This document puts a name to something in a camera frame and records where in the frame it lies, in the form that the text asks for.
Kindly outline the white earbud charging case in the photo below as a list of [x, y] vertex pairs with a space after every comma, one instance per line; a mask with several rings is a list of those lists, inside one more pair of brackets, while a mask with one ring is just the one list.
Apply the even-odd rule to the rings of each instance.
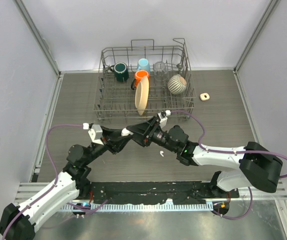
[[131, 132], [130, 130], [128, 130], [128, 129], [126, 129], [126, 128], [123, 128], [123, 129], [121, 130], [121, 136], [122, 136], [122, 137], [131, 136], [131, 135], [133, 135], [133, 134], [134, 134], [133, 132]]

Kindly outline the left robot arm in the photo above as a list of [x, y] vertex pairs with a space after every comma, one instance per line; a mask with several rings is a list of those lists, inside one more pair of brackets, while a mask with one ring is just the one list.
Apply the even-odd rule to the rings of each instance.
[[64, 205], [89, 196], [91, 182], [88, 167], [106, 151], [120, 152], [132, 138], [126, 128], [110, 129], [98, 124], [80, 125], [90, 137], [90, 146], [73, 145], [68, 151], [67, 164], [55, 170], [55, 178], [38, 193], [18, 206], [10, 203], [0, 219], [0, 234], [4, 240], [32, 240], [43, 224]]

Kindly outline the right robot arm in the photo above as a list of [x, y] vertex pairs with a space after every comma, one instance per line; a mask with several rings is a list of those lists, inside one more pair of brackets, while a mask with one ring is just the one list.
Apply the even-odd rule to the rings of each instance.
[[179, 125], [169, 131], [162, 128], [166, 119], [153, 117], [146, 122], [127, 126], [121, 135], [131, 136], [137, 144], [147, 147], [155, 143], [176, 154], [177, 160], [185, 166], [219, 166], [229, 171], [214, 173], [209, 191], [219, 198], [237, 188], [254, 187], [266, 193], [277, 190], [282, 161], [270, 154], [260, 144], [250, 141], [241, 147], [209, 147], [192, 142]]

